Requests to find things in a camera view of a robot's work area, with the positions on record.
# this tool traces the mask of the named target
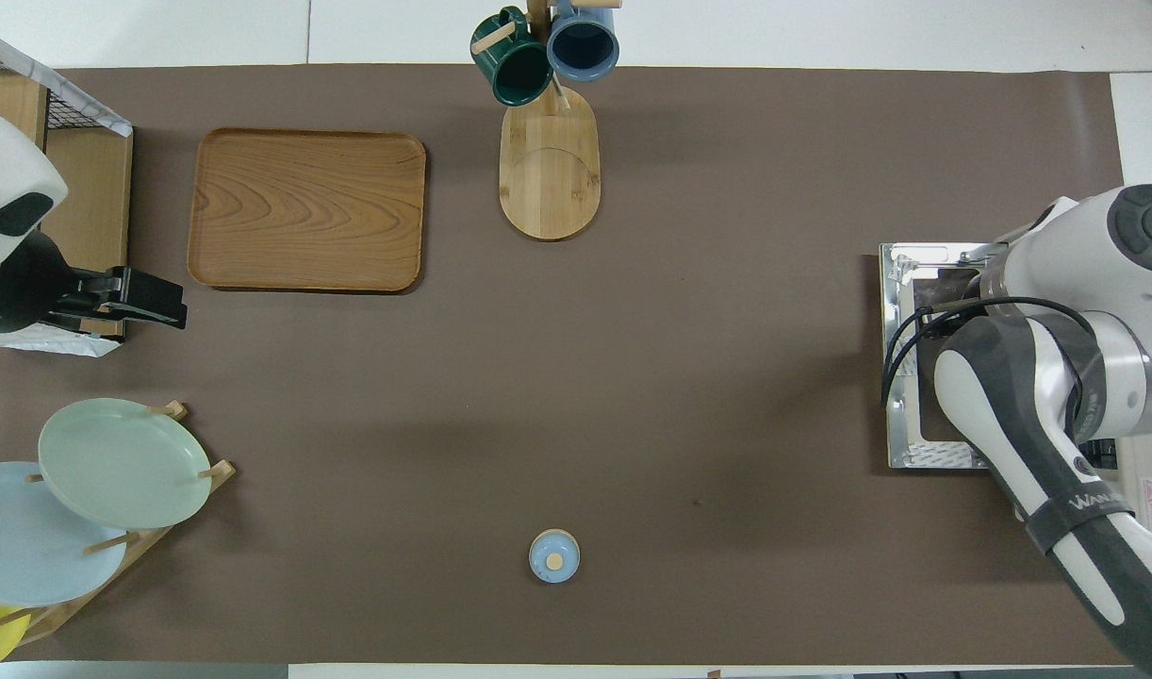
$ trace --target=mug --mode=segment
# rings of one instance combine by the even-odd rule
[[[515,25],[513,35],[471,58],[493,85],[499,103],[521,106],[537,99],[551,83],[547,48],[530,35],[525,14],[520,8],[501,9],[476,27],[471,43],[510,23]]]
[[[571,0],[558,0],[547,60],[555,75],[568,81],[593,82],[606,77],[619,63],[614,9],[573,8]]]

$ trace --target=green mug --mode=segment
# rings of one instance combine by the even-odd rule
[[[499,39],[471,58],[493,85],[493,96],[506,106],[521,106],[537,99],[551,83],[547,47],[530,35],[525,14],[520,8],[503,8],[485,18],[471,35],[471,44],[508,24],[515,25],[508,38]]]

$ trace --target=light blue plate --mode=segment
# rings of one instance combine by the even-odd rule
[[[86,521],[52,497],[45,483],[29,483],[40,468],[29,461],[0,463],[0,605],[46,606],[92,593],[123,560],[124,545],[81,553],[120,536]]]
[[[566,583],[579,567],[579,545],[571,533],[543,530],[530,545],[530,571],[544,583]]]
[[[40,431],[40,468],[52,495],[96,523],[151,530],[195,515],[211,465],[183,425],[120,399],[77,401]]]

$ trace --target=light green plate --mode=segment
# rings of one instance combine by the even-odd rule
[[[68,405],[40,431],[44,481],[90,521],[124,530],[165,528],[192,516],[211,480],[203,447],[183,425],[132,401]]]

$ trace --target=warning triangle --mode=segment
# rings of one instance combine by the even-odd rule
[[[1142,481],[1142,486],[1145,489],[1145,501],[1152,503],[1152,481]]]

